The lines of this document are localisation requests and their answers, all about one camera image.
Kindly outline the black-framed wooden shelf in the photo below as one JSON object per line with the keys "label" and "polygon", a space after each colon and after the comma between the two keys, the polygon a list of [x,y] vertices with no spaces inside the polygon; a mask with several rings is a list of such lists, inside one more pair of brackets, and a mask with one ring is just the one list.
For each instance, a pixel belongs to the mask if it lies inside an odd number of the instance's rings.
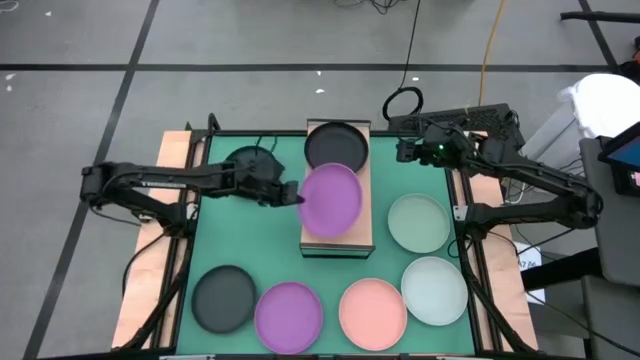
{"label": "black-framed wooden shelf", "polygon": [[[316,127],[328,122],[341,122],[356,127],[369,144],[370,123],[366,120],[322,120],[307,121],[307,136]],[[305,178],[313,171],[306,161]],[[300,251],[304,257],[324,258],[359,258],[366,259],[375,250],[373,245],[372,210],[371,210],[371,176],[369,156],[364,167],[355,173],[363,190],[363,208],[356,223],[343,235],[335,238],[323,238],[311,235],[303,226],[300,240]]]}

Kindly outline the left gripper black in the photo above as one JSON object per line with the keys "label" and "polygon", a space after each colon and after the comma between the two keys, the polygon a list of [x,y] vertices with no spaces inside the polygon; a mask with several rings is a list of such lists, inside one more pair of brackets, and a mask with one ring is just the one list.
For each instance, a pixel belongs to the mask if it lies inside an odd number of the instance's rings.
{"label": "left gripper black", "polygon": [[298,194],[298,182],[253,178],[254,200],[262,206],[288,206],[305,202]]}

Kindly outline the sage green plate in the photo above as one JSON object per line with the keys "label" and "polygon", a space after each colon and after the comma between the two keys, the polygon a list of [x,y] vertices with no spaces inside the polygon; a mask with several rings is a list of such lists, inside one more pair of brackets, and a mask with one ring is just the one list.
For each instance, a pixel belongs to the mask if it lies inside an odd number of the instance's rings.
{"label": "sage green plate", "polygon": [[389,209],[387,223],[392,238],[412,253],[432,253],[440,249],[451,234],[445,208],[424,194],[398,198]]}

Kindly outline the green table mat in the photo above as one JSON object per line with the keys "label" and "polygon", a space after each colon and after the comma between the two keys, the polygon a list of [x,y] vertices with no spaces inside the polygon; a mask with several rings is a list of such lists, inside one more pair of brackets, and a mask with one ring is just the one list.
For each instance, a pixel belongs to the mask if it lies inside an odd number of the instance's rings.
{"label": "green table mat", "polygon": [[[304,137],[278,137],[274,155],[285,166],[283,180],[302,181],[306,172]],[[400,289],[406,267],[421,257],[406,251],[388,230],[389,207],[401,196],[426,194],[450,205],[443,169],[417,162],[396,162],[396,137],[374,137],[370,147],[372,229],[376,247],[364,259],[303,258],[299,249],[302,228],[295,206],[261,207],[238,197],[204,198],[190,265],[179,336],[178,355],[265,354],[271,352],[259,340],[253,322],[229,334],[213,334],[195,321],[191,293],[199,278],[219,265],[236,265],[254,279],[259,295],[284,281],[311,287],[323,304],[322,331],[305,353],[363,354],[351,343],[339,324],[338,306],[344,291],[361,278],[380,278]],[[409,315],[406,331],[388,352],[473,354],[474,343],[468,312],[447,326],[430,326]]]}

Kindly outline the black metal bar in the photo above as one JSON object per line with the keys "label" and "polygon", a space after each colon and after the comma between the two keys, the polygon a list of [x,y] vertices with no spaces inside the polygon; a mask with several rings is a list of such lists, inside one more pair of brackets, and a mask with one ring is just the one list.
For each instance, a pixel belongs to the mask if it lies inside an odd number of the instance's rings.
{"label": "black metal bar", "polygon": [[612,13],[602,11],[564,12],[560,14],[560,19],[640,24],[640,13]]}

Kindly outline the purple plate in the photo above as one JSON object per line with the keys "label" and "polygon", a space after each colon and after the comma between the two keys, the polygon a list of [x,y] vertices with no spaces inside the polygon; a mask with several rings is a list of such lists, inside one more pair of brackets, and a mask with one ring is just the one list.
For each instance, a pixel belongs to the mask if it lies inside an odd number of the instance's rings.
{"label": "purple plate", "polygon": [[335,238],[346,233],[363,208],[363,190],[357,175],[345,165],[327,163],[309,173],[298,206],[302,226],[313,236]]}
{"label": "purple plate", "polygon": [[300,282],[281,282],[259,299],[254,327],[261,343],[277,354],[298,354],[319,336],[324,321],[322,302]]}

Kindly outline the white cloth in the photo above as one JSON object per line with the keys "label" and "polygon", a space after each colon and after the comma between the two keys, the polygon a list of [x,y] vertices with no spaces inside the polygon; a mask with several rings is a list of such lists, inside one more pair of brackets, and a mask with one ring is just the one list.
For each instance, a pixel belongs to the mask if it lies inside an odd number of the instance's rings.
{"label": "white cloth", "polygon": [[613,74],[590,74],[558,93],[584,138],[616,137],[640,122],[640,85]]}

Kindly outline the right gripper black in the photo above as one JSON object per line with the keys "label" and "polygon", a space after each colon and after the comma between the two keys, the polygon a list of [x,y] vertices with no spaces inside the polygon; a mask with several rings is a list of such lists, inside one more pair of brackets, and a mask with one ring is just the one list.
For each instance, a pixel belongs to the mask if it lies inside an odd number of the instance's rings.
{"label": "right gripper black", "polygon": [[[461,136],[451,128],[430,125],[424,132],[419,146],[421,165],[458,166],[463,145]],[[409,163],[419,156],[414,152],[418,148],[415,142],[400,140],[397,144],[397,161]]]}

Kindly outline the pink plate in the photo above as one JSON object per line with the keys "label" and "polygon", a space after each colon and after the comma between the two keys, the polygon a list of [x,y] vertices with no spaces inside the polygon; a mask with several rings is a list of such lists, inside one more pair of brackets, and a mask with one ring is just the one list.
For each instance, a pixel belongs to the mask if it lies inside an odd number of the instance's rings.
{"label": "pink plate", "polygon": [[404,335],[408,314],[401,294],[379,278],[351,284],[339,304],[339,323],[345,336],[367,351],[393,347]]}

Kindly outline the white paper sheet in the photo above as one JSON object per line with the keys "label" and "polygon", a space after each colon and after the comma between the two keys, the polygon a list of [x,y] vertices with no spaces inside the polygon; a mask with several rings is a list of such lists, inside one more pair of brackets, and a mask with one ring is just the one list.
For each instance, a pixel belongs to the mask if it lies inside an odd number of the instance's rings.
{"label": "white paper sheet", "polygon": [[[537,250],[530,249],[518,256],[518,265],[521,272],[538,267],[542,264],[542,256]],[[545,290],[528,290],[527,301],[531,304],[541,305],[546,300]]]}

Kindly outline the grey cart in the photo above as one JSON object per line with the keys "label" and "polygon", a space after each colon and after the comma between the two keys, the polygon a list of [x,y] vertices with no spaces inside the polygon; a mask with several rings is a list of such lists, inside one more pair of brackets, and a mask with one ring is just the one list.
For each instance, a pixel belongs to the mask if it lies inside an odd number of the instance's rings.
{"label": "grey cart", "polygon": [[640,360],[640,198],[616,193],[611,166],[596,139],[580,141],[587,180],[602,196],[595,227],[600,276],[581,280],[597,360]]}

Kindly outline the black metal table frame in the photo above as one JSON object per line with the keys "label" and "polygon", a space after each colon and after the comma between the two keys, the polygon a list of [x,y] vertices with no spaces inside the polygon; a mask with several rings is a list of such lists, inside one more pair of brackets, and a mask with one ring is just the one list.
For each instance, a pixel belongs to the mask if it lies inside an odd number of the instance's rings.
{"label": "black metal table frame", "polygon": [[[214,134],[212,146],[210,146],[209,158],[211,162],[223,160],[232,150],[244,145],[254,145],[259,135],[263,135],[260,146],[268,148],[273,143],[273,137],[277,136],[278,145],[275,148],[275,156],[281,161],[289,159],[285,165],[285,178],[288,175],[294,175],[296,179],[301,179],[306,170],[306,160],[303,155],[303,143],[306,130],[221,130]],[[193,144],[189,144],[191,134],[188,131],[166,131],[162,138],[160,152],[158,154],[158,164],[160,166],[178,167],[183,166],[187,161],[188,148]],[[319,356],[319,360],[334,360],[333,358],[340,355],[342,358],[347,356],[373,357],[378,356],[381,352],[367,352],[357,348],[344,336],[338,324],[337,304],[342,296],[343,291],[355,280],[363,277],[376,277],[384,279],[392,284],[399,286],[401,277],[400,270],[404,271],[406,265],[418,258],[417,254],[412,254],[395,243],[391,239],[391,235],[387,227],[387,211],[392,202],[401,195],[406,193],[420,192],[434,197],[442,202],[443,205],[460,202],[466,198],[471,199],[472,193],[474,200],[495,202],[500,201],[501,192],[498,181],[491,178],[482,178],[480,176],[469,180],[468,194],[463,190],[461,179],[458,174],[445,173],[444,169],[435,169],[431,167],[421,166],[417,163],[400,164],[395,160],[396,143],[395,135],[389,135],[386,131],[374,131],[373,141],[373,243],[376,246],[375,251],[367,259],[348,259],[348,258],[303,258],[299,250],[299,237],[301,227],[296,214],[295,207],[284,207],[272,209],[269,207],[260,207],[255,202],[244,201],[237,197],[228,197],[217,200],[203,200],[204,207],[200,210],[203,216],[199,219],[196,235],[203,235],[203,241],[195,240],[198,249],[206,250],[204,255],[194,251],[198,255],[195,267],[190,267],[190,275],[198,277],[205,270],[213,268],[217,265],[209,260],[218,259],[217,250],[222,255],[223,250],[231,251],[230,256],[226,256],[222,263],[237,264],[252,275],[259,292],[262,293],[271,285],[280,281],[295,280],[308,283],[323,301],[323,310],[325,314],[324,326],[322,333],[313,346],[306,352]],[[263,234],[255,232],[253,227],[245,228],[239,225],[240,230],[252,230],[252,235],[259,235],[259,241],[249,243],[248,250],[238,248],[236,251],[236,242],[231,241],[227,237],[227,233],[232,230],[230,224],[222,219],[222,215],[228,215],[226,212],[218,214],[220,211],[231,211],[232,206],[240,210],[246,208],[251,210],[251,214],[264,215],[265,219],[272,220],[266,225],[275,225],[275,220],[287,220],[284,237],[281,232],[269,230],[267,235],[274,235],[269,238],[262,238]],[[516,260],[515,250],[513,246],[506,242],[506,239],[512,240],[512,234],[508,227],[502,226],[492,230],[490,237],[483,241],[483,251],[485,263],[483,271],[490,279],[492,287],[492,297],[496,306],[499,307],[503,316],[508,319],[510,326],[517,331],[519,336],[532,348],[538,348],[538,343],[533,329],[526,295],[524,294],[522,281],[520,277],[520,269]],[[112,347],[120,347],[129,341],[133,334],[142,326],[144,320],[150,314],[152,308],[157,303],[158,295],[161,292],[162,282],[164,281],[165,265],[169,260],[173,259],[169,254],[170,245],[179,245],[175,256],[175,271],[177,272],[182,261],[186,240],[162,239],[146,250],[133,263],[133,272],[129,278],[130,285],[127,285],[127,292],[123,300],[118,324],[114,333]],[[349,265],[348,271],[345,273],[348,279],[342,276],[338,279],[335,277],[335,283],[329,284],[329,277],[322,273],[302,274],[301,268],[311,266],[311,270],[319,269],[320,265]],[[169,348],[175,344],[180,345],[180,341],[189,340],[189,344],[194,345],[187,350],[198,350],[197,354],[265,354],[269,353],[261,342],[252,324],[244,326],[241,330],[233,334],[216,335],[210,334],[202,330],[192,321],[191,310],[183,311],[183,303],[190,304],[190,292],[182,290],[167,309],[164,320],[159,323],[160,340],[157,347]],[[470,355],[476,350],[476,345],[480,341],[479,347],[484,350],[493,349],[493,335],[491,335],[489,318],[486,311],[479,300],[475,299],[475,308],[471,307],[471,313],[467,311],[461,320],[456,321],[452,325],[445,327],[432,327],[417,321],[412,315],[409,315],[407,332],[389,351],[400,351],[401,353],[409,353],[409,350],[419,350],[413,353],[439,353],[450,352],[456,356]]]}

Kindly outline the off-white plate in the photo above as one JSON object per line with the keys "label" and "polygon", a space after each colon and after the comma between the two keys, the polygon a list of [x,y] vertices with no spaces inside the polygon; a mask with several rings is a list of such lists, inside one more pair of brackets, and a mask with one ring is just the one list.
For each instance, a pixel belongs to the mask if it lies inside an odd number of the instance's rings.
{"label": "off-white plate", "polygon": [[413,261],[401,279],[401,294],[409,312],[431,326],[457,321],[468,304],[468,290],[460,271],[438,257]]}

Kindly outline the black perforated computer case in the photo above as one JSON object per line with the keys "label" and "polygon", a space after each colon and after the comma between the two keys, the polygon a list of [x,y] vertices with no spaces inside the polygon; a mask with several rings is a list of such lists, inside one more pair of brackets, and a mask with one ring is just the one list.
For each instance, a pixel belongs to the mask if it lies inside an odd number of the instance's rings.
{"label": "black perforated computer case", "polygon": [[431,123],[455,124],[464,131],[484,131],[516,150],[525,145],[519,116],[506,103],[399,116],[390,116],[388,108],[383,107],[382,116],[388,122],[387,130],[396,134],[416,137]]}

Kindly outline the black tablet screen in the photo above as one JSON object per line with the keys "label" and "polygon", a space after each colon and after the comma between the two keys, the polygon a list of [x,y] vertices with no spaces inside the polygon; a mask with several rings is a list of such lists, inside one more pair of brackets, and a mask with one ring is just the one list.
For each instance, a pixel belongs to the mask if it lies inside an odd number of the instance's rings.
{"label": "black tablet screen", "polygon": [[610,166],[616,192],[640,198],[640,121],[614,138],[598,140],[598,160]]}

